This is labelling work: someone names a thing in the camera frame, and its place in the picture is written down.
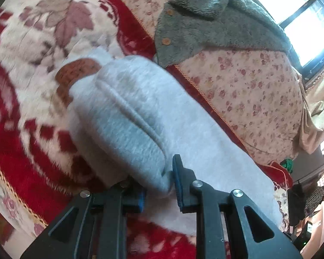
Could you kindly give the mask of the light grey sweatpants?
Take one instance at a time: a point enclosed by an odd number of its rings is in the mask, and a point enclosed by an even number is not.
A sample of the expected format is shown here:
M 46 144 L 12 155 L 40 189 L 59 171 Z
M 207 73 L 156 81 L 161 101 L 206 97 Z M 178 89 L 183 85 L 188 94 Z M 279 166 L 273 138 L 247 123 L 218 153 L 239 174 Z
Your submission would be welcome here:
M 178 81 L 138 55 L 106 50 L 64 61 L 56 75 L 71 98 L 69 131 L 79 153 L 107 185 L 133 177 L 147 189 L 143 218 L 195 234 L 179 211 L 172 158 L 216 190 L 243 190 L 276 225 L 282 222 L 273 182 Z

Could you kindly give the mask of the green fabric item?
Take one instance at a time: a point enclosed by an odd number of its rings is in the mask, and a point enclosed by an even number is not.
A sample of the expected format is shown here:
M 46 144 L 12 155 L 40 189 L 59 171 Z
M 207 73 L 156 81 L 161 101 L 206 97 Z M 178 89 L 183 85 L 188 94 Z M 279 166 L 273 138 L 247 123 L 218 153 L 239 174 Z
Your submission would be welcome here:
M 280 165 L 287 170 L 287 172 L 289 174 L 291 174 L 293 172 L 293 167 L 294 167 L 294 162 L 293 162 L 293 159 L 291 158 L 286 158 L 284 159 Z

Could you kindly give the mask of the pink floral quilt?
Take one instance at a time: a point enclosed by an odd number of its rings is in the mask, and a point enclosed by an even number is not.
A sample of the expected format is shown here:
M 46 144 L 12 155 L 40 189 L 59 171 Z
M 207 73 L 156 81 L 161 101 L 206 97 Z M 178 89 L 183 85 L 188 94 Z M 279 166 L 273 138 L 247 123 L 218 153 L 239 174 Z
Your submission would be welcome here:
M 153 35 L 167 0 L 122 0 Z M 198 87 L 259 164 L 296 158 L 303 99 L 286 55 L 205 50 L 179 69 Z

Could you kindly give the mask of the red floral plush blanket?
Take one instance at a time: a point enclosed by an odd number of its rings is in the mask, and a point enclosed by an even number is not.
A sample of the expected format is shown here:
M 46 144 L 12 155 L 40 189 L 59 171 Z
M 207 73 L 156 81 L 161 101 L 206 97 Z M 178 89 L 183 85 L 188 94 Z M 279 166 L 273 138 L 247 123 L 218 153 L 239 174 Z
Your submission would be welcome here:
M 106 185 L 74 145 L 56 80 L 64 61 L 106 50 L 138 55 L 151 34 L 122 0 L 5 0 L 0 10 L 0 213 L 32 242 L 82 189 Z M 274 185 L 286 231 L 282 169 Z

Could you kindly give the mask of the grey fleece garment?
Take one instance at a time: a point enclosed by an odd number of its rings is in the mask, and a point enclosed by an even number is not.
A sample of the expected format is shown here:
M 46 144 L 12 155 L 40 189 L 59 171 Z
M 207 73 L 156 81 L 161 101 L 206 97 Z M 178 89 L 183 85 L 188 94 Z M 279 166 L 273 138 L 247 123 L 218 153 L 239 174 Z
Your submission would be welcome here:
M 168 0 L 154 41 L 163 68 L 215 48 L 278 51 L 300 63 L 284 30 L 252 0 Z

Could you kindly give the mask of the window with dark frame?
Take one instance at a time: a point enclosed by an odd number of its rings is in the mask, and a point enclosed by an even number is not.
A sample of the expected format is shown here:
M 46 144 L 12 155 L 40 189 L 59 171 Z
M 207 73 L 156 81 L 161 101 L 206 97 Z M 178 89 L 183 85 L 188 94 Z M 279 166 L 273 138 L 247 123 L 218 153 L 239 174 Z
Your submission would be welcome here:
M 324 69 L 324 1 L 255 0 L 285 31 L 301 64 L 305 82 Z

